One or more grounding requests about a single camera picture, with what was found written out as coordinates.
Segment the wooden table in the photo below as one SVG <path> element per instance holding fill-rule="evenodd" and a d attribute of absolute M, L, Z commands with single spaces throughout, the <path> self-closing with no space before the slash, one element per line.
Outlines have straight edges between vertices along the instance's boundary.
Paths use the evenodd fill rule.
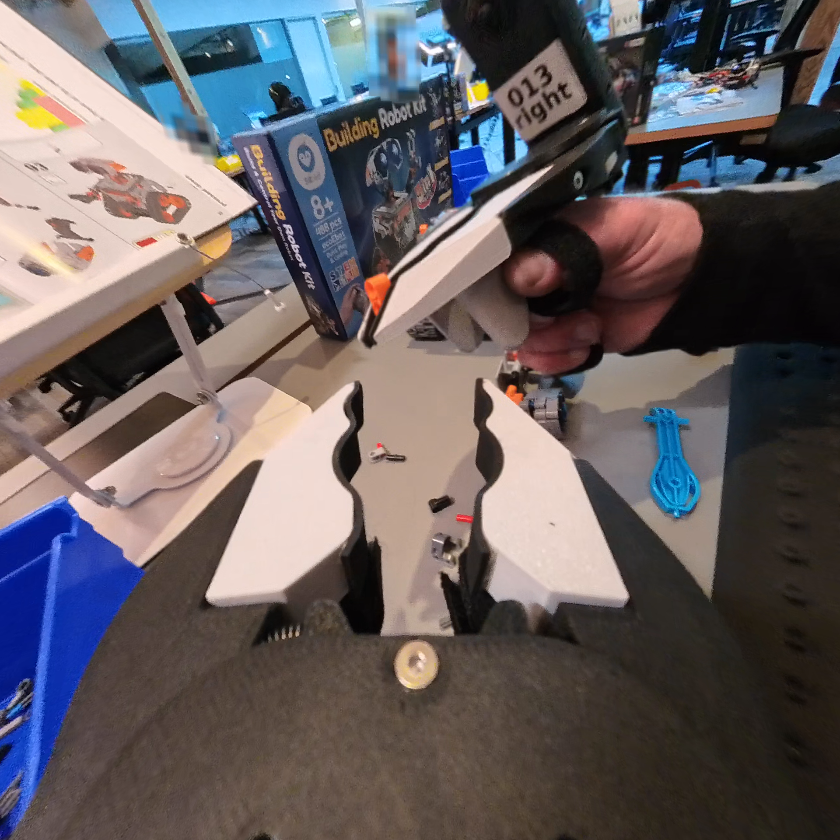
<path fill-rule="evenodd" d="M 782 110 L 784 68 L 770 66 L 762 70 L 753 87 L 746 87 L 721 97 L 719 104 L 688 110 L 679 106 L 681 96 L 673 101 L 662 100 L 651 108 L 646 123 L 631 128 L 626 137 L 628 147 L 650 145 L 672 140 L 693 140 L 729 133 L 766 130 Z"/>

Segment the white stand base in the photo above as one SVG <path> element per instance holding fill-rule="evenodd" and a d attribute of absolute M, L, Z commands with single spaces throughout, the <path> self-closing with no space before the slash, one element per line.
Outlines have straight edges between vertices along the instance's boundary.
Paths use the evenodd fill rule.
<path fill-rule="evenodd" d="M 2 429 L 65 481 L 69 503 L 138 565 L 148 563 L 248 464 L 310 415 L 310 408 L 254 377 L 225 387 L 210 371 L 175 293 L 229 249 L 229 232 L 196 243 L 163 237 L 41 302 L 2 316 L 2 398 L 68 361 L 141 310 L 160 304 L 192 378 L 196 406 L 89 479 L 49 451 L 2 405 Z"/>

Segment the blue plastic bin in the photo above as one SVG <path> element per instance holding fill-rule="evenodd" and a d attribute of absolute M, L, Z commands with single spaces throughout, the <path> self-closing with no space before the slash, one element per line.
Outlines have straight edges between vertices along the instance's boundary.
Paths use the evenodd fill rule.
<path fill-rule="evenodd" d="M 18 683 L 34 681 L 23 793 L 9 838 L 46 771 L 62 723 L 103 635 L 143 575 L 60 497 L 1 534 L 1 711 Z"/>

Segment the blue toy kit box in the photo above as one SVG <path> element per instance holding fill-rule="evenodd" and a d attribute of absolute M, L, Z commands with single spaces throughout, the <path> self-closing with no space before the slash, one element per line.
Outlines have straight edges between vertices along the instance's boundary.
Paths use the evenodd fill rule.
<path fill-rule="evenodd" d="M 309 110 L 233 145 L 318 335 L 352 341 L 367 278 L 389 272 L 453 205 L 445 86 Z"/>

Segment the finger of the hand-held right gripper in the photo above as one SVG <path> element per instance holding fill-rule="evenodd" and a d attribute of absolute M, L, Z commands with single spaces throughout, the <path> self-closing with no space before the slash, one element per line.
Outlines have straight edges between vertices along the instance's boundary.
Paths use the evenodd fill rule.
<path fill-rule="evenodd" d="M 385 303 L 378 316 L 370 308 L 358 334 L 358 341 L 371 348 L 396 337 L 417 322 L 429 318 L 452 302 L 459 294 L 474 286 L 493 269 L 499 267 L 511 252 L 506 226 L 489 236 L 460 266 L 440 279 L 434 279 L 429 268 L 415 271 L 402 279 L 390 279 Z"/>
<path fill-rule="evenodd" d="M 503 224 L 502 213 L 523 197 L 551 165 L 519 177 L 483 203 L 469 203 L 441 216 L 422 236 L 417 245 L 397 264 L 390 279 L 402 279 L 415 271 L 429 268 L 434 279 L 471 259 L 476 249 Z"/>

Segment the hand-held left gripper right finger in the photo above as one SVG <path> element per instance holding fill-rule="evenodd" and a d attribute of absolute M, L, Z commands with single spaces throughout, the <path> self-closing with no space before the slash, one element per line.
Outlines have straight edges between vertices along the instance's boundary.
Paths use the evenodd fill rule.
<path fill-rule="evenodd" d="M 476 494 L 457 580 L 441 574 L 455 634 L 515 602 L 538 629 L 565 604 L 623 609 L 629 592 L 571 452 L 496 385 L 477 379 Z"/>

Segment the instruction booklet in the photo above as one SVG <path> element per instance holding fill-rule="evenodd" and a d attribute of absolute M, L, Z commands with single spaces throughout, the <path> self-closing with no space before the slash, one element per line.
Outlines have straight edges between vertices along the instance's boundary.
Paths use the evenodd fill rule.
<path fill-rule="evenodd" d="M 255 200 L 2 4 L 1 308 L 7 321 L 202 238 Z"/>

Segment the black studded mat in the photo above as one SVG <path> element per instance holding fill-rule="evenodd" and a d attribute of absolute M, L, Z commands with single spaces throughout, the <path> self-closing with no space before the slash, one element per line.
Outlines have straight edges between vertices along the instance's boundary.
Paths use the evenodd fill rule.
<path fill-rule="evenodd" d="M 838 348 L 736 351 L 712 601 L 810 814 L 838 838 Z"/>

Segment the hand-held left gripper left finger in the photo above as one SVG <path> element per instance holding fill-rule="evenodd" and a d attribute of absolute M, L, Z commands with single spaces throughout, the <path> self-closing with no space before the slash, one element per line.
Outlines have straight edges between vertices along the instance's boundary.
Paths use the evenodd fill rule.
<path fill-rule="evenodd" d="M 356 633 L 381 632 L 382 552 L 351 484 L 363 424 L 362 384 L 352 381 L 268 452 L 206 591 L 210 605 L 280 604 L 303 624 L 310 604 L 329 600 Z"/>

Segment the person's right hand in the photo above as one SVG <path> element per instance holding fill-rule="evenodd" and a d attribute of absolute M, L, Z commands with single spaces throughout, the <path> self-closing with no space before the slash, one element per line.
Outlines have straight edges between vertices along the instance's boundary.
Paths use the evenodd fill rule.
<path fill-rule="evenodd" d="M 626 354 L 645 343 L 676 303 L 702 241 L 697 210 L 667 197 L 594 197 L 554 222 L 579 229 L 598 248 L 601 283 L 591 307 L 556 318 L 531 315 L 518 357 L 545 374 L 565 374 L 601 345 Z"/>

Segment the stacked blue storage bins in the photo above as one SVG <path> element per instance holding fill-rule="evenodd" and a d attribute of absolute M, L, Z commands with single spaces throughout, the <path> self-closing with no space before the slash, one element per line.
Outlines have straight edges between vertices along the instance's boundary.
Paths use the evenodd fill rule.
<path fill-rule="evenodd" d="M 485 153 L 480 145 L 451 150 L 449 155 L 453 203 L 465 205 L 470 194 L 490 176 Z"/>

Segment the grey orange toy robot head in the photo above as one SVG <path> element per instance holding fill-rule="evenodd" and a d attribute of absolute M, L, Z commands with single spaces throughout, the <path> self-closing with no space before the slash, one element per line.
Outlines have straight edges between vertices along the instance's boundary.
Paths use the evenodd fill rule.
<path fill-rule="evenodd" d="M 541 374 L 522 364 L 517 351 L 505 352 L 497 387 L 554 438 L 566 435 L 569 402 L 581 391 L 585 374 Z"/>

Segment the pile of grey toy parts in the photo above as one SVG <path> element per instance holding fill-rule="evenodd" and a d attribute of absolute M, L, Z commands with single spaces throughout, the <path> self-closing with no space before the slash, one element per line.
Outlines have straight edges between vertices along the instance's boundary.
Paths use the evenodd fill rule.
<path fill-rule="evenodd" d="M 31 678 L 22 679 L 1 712 L 1 762 L 11 760 L 2 770 L 2 824 L 10 820 L 23 793 L 27 747 L 20 732 L 30 719 L 34 687 Z"/>

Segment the person's right forearm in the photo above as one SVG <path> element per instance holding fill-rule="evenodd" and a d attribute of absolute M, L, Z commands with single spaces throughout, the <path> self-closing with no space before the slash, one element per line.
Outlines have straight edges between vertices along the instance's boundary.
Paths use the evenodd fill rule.
<path fill-rule="evenodd" d="M 839 183 L 677 192 L 702 238 L 676 302 L 629 355 L 754 343 L 839 344 Z"/>

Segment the blue plastic toy tool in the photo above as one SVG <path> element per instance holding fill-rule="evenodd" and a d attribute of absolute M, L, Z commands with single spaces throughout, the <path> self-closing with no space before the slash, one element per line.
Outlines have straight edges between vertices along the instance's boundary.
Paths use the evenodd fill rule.
<path fill-rule="evenodd" d="M 644 417 L 655 428 L 658 455 L 649 480 L 652 498 L 673 519 L 689 515 L 700 499 L 699 480 L 686 461 L 681 429 L 690 422 L 671 408 L 652 407 Z"/>

